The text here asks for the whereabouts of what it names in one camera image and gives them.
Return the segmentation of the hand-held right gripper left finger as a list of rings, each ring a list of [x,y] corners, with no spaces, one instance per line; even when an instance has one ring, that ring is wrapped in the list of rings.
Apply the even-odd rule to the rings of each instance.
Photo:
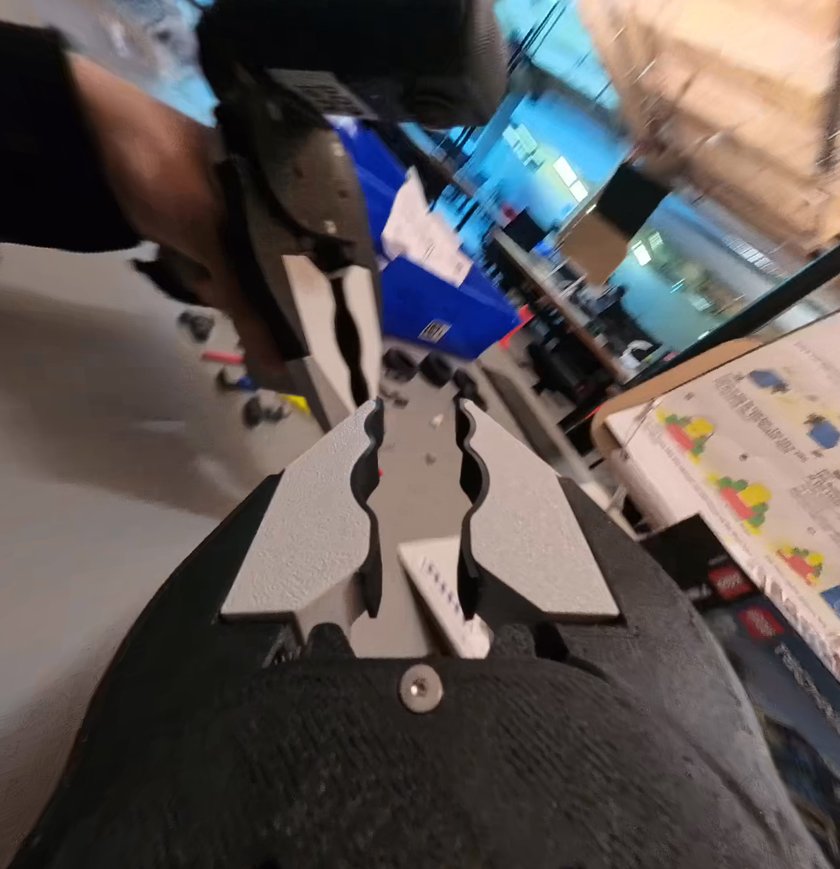
[[[369,505],[380,482],[380,399],[367,401],[278,477],[258,529],[221,605],[228,622],[279,626],[271,658],[295,658],[317,625],[347,640],[380,612],[380,529]]]

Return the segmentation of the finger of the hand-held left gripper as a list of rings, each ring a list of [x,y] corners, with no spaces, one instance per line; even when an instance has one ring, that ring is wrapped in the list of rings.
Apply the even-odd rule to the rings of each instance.
[[[282,263],[307,347],[300,382],[309,388],[310,408],[327,432],[357,409],[337,336],[336,300],[328,278],[307,257],[284,255]]]
[[[382,368],[382,330],[377,289],[371,272],[350,266],[340,277],[344,299],[340,339],[349,368],[354,402],[376,400]]]

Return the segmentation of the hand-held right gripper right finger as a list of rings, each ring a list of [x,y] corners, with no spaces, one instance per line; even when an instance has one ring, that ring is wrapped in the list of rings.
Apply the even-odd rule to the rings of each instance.
[[[473,401],[456,401],[463,615],[508,624],[604,623],[621,613],[563,480]]]

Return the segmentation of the pile of lego pieces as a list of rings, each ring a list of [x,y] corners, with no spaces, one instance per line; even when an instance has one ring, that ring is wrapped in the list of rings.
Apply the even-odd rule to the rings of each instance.
[[[260,385],[245,361],[242,342],[230,323],[220,315],[184,307],[177,315],[176,325],[205,381],[212,386],[214,395],[230,402],[231,407],[239,411],[241,423],[246,430],[274,426],[294,415],[310,418],[310,415],[301,414],[285,405],[279,399],[278,394],[281,393]],[[200,355],[207,350],[242,353],[244,365],[227,366],[204,362]]]

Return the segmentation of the lego set box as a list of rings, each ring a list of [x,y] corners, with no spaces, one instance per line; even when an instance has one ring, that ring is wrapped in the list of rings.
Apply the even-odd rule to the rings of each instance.
[[[724,649],[792,801],[840,867],[840,682],[701,517],[642,544]]]

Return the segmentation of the person's left hand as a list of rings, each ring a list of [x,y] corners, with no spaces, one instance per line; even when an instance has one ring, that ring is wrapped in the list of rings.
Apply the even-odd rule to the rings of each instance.
[[[208,129],[116,78],[100,111],[107,174],[132,227],[181,261],[178,280],[196,302],[230,319],[250,367],[262,377],[281,375],[276,342],[241,297],[228,262]]]

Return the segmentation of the tagged blue storage bin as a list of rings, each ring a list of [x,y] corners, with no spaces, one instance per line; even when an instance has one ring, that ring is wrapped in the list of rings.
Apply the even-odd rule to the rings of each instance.
[[[463,359],[477,359],[521,324],[516,310],[463,250],[462,242],[473,266],[459,288],[404,258],[389,262],[383,256],[382,230],[409,168],[359,119],[332,115],[329,120],[353,160],[365,196],[380,272],[382,331]]]

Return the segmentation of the white paper sheets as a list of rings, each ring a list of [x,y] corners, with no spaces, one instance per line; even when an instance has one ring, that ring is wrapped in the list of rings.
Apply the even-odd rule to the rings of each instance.
[[[393,262],[401,257],[459,288],[473,266],[456,231],[430,210],[416,168],[409,168],[397,191],[381,234],[382,254]]]

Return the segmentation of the open instruction booklet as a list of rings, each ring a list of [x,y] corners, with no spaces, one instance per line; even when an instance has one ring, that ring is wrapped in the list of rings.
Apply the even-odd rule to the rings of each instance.
[[[458,595],[458,536],[410,540],[396,556],[428,620],[448,652],[462,659],[486,659],[490,628],[478,616],[466,619]]]

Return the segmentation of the long office desk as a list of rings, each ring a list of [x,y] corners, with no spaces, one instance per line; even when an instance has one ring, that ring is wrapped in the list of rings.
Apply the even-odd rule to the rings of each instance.
[[[538,298],[539,304],[546,309],[556,311],[565,327],[593,354],[615,382],[624,385],[634,379],[636,374],[626,368],[618,356],[607,350],[599,336],[591,334],[588,329],[588,317],[571,304],[564,293],[556,289],[553,281],[537,266],[528,252],[520,248],[501,229],[491,231],[490,241],[520,273],[534,296]]]

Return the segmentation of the hanging tan board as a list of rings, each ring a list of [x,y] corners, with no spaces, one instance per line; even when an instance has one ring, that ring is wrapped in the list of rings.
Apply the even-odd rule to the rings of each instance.
[[[671,191],[669,181],[631,162],[621,163],[600,190],[561,226],[556,250],[588,283],[603,284]]]

